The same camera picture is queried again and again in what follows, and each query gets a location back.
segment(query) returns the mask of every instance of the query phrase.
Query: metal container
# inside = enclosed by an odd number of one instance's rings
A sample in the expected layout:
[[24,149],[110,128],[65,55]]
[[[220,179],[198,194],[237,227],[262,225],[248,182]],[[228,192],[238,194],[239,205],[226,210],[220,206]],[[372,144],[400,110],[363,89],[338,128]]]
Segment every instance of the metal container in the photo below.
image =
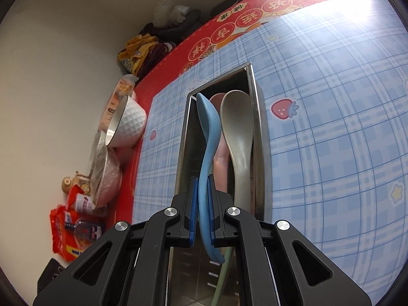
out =
[[[254,141],[251,165],[252,213],[258,220],[271,217],[265,209],[272,208],[272,167],[268,123],[262,89],[256,85],[252,65],[243,64],[203,86],[187,96],[175,193],[189,188],[192,176],[198,176],[206,148],[206,141],[198,119],[195,96],[202,93],[210,99],[214,94],[241,90],[249,94],[252,107]],[[230,162],[228,169],[228,193],[234,194],[234,173]],[[210,260],[205,253],[199,233],[195,246],[190,249],[172,249],[169,266],[168,304],[172,306],[210,306],[218,282],[221,265]],[[218,305],[237,306],[237,268],[235,257],[231,259],[223,293]]]

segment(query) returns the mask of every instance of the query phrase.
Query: spoon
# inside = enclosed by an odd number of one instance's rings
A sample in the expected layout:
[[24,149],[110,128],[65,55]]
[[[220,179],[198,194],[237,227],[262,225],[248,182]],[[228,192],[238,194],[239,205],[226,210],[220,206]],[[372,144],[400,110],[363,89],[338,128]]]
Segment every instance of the spoon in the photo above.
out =
[[[221,102],[225,93],[218,93],[211,97],[210,102],[220,113]],[[213,159],[215,188],[222,192],[227,192],[228,162],[230,159],[229,149],[221,133],[220,143]]]
[[201,129],[203,130],[207,142],[198,179],[198,218],[200,223],[201,240],[204,244],[205,251],[211,260],[218,263],[224,263],[225,259],[220,249],[215,248],[211,244],[210,218],[207,200],[208,175],[221,138],[220,117],[218,116],[215,107],[201,93],[197,94],[197,111]]
[[250,160],[253,141],[249,95],[234,90],[221,102],[222,131],[234,167],[234,205],[251,212]]

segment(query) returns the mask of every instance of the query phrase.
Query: blue gripper pad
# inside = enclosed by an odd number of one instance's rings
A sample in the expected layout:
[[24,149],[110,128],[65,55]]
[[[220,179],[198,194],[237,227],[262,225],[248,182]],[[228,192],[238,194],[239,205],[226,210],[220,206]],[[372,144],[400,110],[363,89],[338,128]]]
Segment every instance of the blue gripper pad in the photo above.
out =
[[198,216],[198,178],[195,178],[194,186],[193,186],[193,195],[191,197],[191,208],[190,208],[190,222],[189,222],[190,247],[194,246],[195,229],[197,226],[197,216]]
[[214,245],[215,231],[214,231],[214,207],[213,207],[213,195],[211,194],[211,182],[210,177],[207,179],[207,204],[208,204],[208,217],[210,224],[211,244]]

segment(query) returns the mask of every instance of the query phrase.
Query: pink spoon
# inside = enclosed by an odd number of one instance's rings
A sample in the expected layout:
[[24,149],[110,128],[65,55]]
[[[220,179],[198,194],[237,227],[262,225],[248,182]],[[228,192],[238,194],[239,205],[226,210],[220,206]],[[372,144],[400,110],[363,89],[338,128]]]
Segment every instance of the pink spoon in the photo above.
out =
[[[211,97],[210,102],[216,108],[218,114],[220,114],[221,101],[225,93],[218,93]],[[215,188],[222,192],[227,192],[227,176],[228,176],[228,163],[230,159],[230,153],[225,142],[224,135],[221,133],[220,143],[218,144],[217,151],[215,152],[213,159],[214,166],[214,182]]]

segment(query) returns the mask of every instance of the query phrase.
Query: dark bottle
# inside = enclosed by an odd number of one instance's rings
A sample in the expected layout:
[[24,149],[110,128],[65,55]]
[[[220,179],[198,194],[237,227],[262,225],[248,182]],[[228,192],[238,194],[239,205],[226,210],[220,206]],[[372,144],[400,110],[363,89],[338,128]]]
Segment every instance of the dark bottle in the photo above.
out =
[[65,223],[65,229],[74,232],[78,239],[86,239],[89,241],[95,241],[103,234],[103,225],[88,222],[85,220],[77,220],[75,224]]

